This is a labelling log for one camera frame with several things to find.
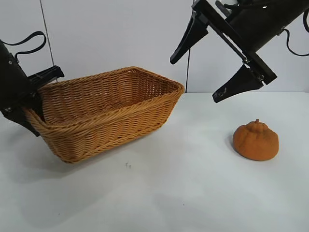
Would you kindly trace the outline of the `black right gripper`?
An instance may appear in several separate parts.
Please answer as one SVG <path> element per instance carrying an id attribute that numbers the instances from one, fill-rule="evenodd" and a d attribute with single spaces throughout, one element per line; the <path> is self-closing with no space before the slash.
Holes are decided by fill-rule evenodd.
<path id="1" fill-rule="evenodd" d="M 308 15 L 307 0 L 242 0 L 238 4 L 224 4 L 231 10 L 226 18 L 206 0 L 192 5 L 193 13 L 186 31 L 170 57 L 177 63 L 184 54 L 208 34 L 210 26 L 235 51 L 241 51 L 243 65 L 212 97 L 219 103 L 237 94 L 258 90 L 277 78 L 277 75 L 258 56 L 257 51 L 301 14 Z"/>

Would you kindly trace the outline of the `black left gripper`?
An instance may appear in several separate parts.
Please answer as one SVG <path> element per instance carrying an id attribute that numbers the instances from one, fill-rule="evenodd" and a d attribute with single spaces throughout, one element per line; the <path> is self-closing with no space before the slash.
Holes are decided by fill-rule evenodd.
<path id="1" fill-rule="evenodd" d="M 39 89 L 64 77 L 64 73 L 59 66 L 54 65 L 27 76 L 20 67 L 17 56 L 41 50 L 45 46 L 46 40 L 35 49 L 18 52 L 15 55 L 10 53 L 6 47 L 6 45 L 17 46 L 25 42 L 27 40 L 18 43 L 0 42 L 0 111 L 6 119 L 21 125 L 39 137 L 40 134 L 28 122 L 23 108 L 34 110 L 40 119 L 45 121 Z"/>

